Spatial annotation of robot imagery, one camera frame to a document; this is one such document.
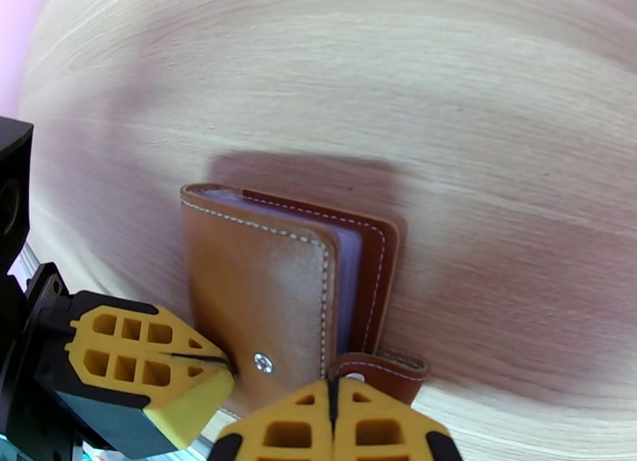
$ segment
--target wooden surface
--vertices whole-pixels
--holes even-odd
[[[636,2],[45,0],[31,244],[188,318],[182,184],[402,217],[416,407],[468,460],[633,460]]]

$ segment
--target wooden table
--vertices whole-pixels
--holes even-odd
[[[189,318],[183,184],[402,217],[416,408],[467,460],[633,460],[635,2],[45,0],[30,243]]]

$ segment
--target wallet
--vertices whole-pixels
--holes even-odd
[[[412,402],[425,362],[379,346],[395,225],[231,186],[185,186],[181,198],[195,327],[235,374],[226,412],[340,376]]]

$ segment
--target brown leather wallet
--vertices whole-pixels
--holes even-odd
[[[378,348],[399,246],[391,223],[213,184],[183,187],[181,195],[195,326],[236,370],[227,410],[244,416],[341,375],[411,403],[426,365]],[[344,251],[333,226],[361,240],[345,351],[338,328]]]

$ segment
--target tan leather wallet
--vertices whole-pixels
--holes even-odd
[[[342,375],[411,403],[424,362],[378,347],[399,236],[388,221],[212,184],[182,188],[195,326],[228,354],[244,416]]]

